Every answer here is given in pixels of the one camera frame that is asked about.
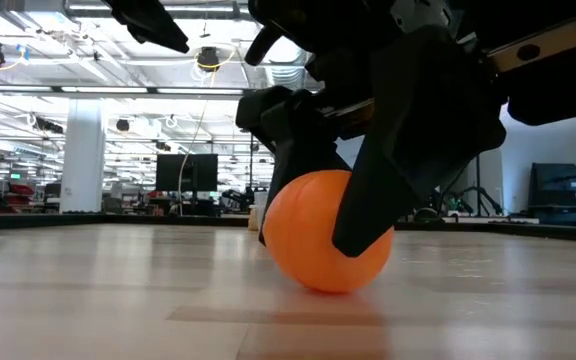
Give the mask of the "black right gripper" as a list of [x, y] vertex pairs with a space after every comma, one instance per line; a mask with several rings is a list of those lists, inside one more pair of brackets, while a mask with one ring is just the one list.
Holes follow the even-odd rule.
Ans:
[[252, 1], [261, 30], [245, 60], [288, 39], [318, 92], [246, 93], [235, 123], [274, 156], [263, 210], [291, 181], [349, 171], [337, 139], [364, 141], [332, 237], [364, 253], [478, 154], [500, 113], [528, 126], [576, 118], [576, 1]]

